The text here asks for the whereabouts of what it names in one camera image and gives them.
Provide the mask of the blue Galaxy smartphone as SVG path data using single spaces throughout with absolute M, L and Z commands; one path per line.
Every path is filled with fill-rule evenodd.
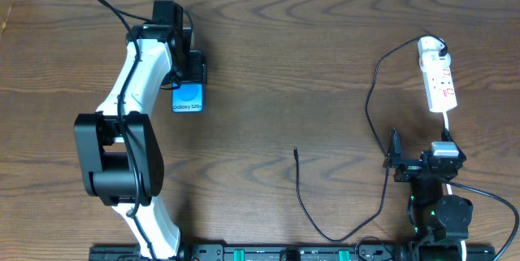
M 204 108 L 204 87 L 202 84 L 181 85 L 172 91 L 172 111 L 174 113 L 202 112 Z

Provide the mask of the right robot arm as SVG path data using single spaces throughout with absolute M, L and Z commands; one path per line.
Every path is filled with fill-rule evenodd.
M 448 130 L 441 136 L 419 159 L 405 159 L 397 130 L 391 132 L 383 166 L 395 171 L 395 182 L 409 184 L 407 211 L 415 228 L 415 239 L 396 250 L 397 260 L 462 259 L 461 242 L 469 236 L 473 204 L 445 193 L 443 185 L 458 175 L 466 156 Z

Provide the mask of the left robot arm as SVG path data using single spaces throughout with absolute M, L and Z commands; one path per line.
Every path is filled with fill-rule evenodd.
M 151 115 L 162 90 L 176 113 L 203 110 L 207 58 L 193 46 L 192 17 L 172 0 L 154 1 L 150 18 L 125 28 L 115 85 L 95 112 L 76 117 L 74 136 L 87 194 L 118 213 L 137 243 L 93 246 L 89 259 L 190 260 L 161 196 L 164 162 Z

